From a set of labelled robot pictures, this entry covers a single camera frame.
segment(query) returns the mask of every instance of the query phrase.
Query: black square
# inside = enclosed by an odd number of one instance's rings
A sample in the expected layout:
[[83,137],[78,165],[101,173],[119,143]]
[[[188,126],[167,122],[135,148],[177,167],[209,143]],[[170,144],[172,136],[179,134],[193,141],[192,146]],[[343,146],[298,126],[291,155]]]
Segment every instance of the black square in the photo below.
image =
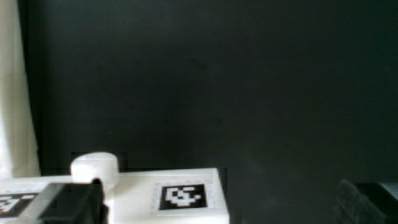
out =
[[160,210],[206,208],[204,184],[161,187]]
[[35,193],[0,195],[0,218],[17,217],[35,196]]

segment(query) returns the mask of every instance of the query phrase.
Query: black backdrop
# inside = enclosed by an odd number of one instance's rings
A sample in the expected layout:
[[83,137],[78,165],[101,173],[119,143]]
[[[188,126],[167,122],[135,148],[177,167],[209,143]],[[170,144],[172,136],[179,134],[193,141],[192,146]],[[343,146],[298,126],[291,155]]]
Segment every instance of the black backdrop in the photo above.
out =
[[334,223],[398,178],[396,1],[19,3],[42,174],[218,167],[236,223]]

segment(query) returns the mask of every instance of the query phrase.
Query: white cylinder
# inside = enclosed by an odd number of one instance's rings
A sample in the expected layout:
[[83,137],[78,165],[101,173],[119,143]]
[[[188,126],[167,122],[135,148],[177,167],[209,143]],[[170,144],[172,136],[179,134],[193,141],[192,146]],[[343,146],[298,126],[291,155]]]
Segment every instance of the white cylinder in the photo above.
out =
[[0,0],[0,179],[39,176],[16,0]]
[[119,165],[113,154],[106,152],[88,153],[71,163],[72,182],[90,183],[99,178],[103,190],[108,191],[119,182]]

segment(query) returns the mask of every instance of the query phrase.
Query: white knob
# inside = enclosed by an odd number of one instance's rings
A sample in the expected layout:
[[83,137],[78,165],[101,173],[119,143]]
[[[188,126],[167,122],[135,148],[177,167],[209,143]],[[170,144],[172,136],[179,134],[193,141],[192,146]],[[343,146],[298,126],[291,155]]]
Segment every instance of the white knob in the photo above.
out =
[[90,183],[99,178],[103,190],[108,191],[119,182],[119,165],[113,154],[88,153],[71,163],[71,178],[76,183]]

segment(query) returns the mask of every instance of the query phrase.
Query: white pole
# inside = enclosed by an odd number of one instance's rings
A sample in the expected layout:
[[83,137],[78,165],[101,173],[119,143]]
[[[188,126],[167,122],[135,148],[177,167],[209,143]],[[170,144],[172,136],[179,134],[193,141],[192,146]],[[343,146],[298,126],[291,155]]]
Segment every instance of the white pole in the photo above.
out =
[[16,0],[0,0],[0,179],[39,176]]

